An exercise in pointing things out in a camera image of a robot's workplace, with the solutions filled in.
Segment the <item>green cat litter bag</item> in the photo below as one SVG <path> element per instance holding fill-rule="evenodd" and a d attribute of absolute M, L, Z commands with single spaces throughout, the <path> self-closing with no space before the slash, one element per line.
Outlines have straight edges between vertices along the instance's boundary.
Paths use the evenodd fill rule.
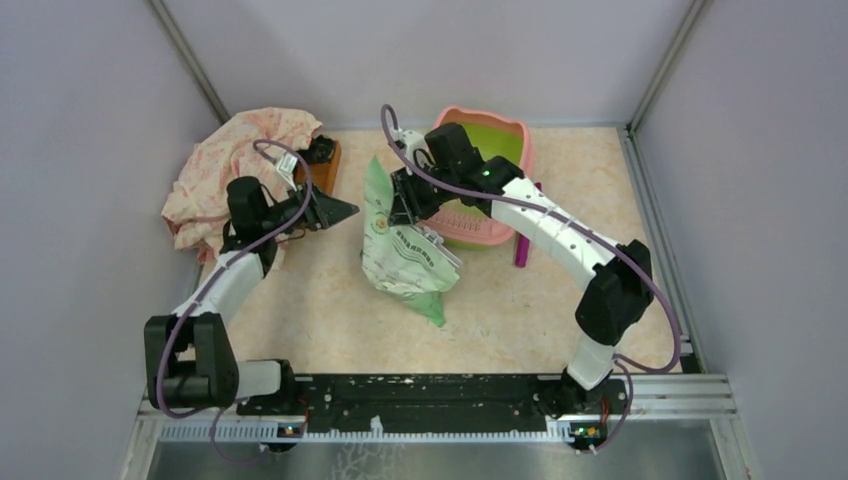
<path fill-rule="evenodd" d="M 446 324 L 443 294 L 459 281 L 460 268 L 406 248 L 393 231 L 399 226 L 388 223 L 392 197 L 389 174 L 372 158 L 364 178 L 363 273 L 375 289 L 441 328 Z"/>

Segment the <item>magenta plastic litter scoop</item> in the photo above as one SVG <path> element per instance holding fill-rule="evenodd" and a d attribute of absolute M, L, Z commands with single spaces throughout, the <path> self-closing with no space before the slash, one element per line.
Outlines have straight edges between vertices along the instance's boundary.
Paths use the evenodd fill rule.
<path fill-rule="evenodd" d="M 522 234 L 517 235 L 515 251 L 513 257 L 513 265 L 518 268 L 525 268 L 528 264 L 531 242 Z"/>

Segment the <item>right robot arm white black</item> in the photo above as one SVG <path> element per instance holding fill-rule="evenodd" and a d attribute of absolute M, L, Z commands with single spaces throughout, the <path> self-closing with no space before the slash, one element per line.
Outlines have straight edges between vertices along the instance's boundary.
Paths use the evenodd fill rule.
<path fill-rule="evenodd" d="M 618 344 L 654 299 L 648 247 L 615 243 L 573 219 L 518 165 L 503 156 L 484 159 L 458 123 L 425 135 L 395 124 L 383 130 L 404 164 L 391 175 L 390 225 L 419 223 L 458 200 L 528 238 L 583 287 L 575 311 L 582 334 L 566 367 L 563 398 L 576 412 L 590 411 L 602 398 Z"/>

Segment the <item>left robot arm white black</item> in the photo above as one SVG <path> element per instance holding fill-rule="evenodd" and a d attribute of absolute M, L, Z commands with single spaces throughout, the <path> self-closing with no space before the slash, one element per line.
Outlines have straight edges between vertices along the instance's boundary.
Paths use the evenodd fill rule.
<path fill-rule="evenodd" d="M 273 203 L 252 176 L 231 181 L 226 193 L 230 219 L 212 273 L 171 313 L 151 317 L 143 331 L 149 401 L 172 418 L 252 397 L 277 414 L 297 406 L 300 388 L 287 379 L 288 364 L 237 361 L 227 324 L 270 272 L 279 235 L 326 230 L 359 211 L 309 184 Z"/>

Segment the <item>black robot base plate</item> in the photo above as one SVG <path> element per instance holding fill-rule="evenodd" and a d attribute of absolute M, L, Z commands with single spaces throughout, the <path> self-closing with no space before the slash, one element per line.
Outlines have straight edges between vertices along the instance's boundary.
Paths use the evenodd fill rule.
<path fill-rule="evenodd" d="M 315 374 L 237 408 L 244 416 L 304 416 L 310 433 L 391 434 L 543 432 L 568 415 L 589 421 L 623 412 L 624 381 L 583 390 L 566 374 Z"/>

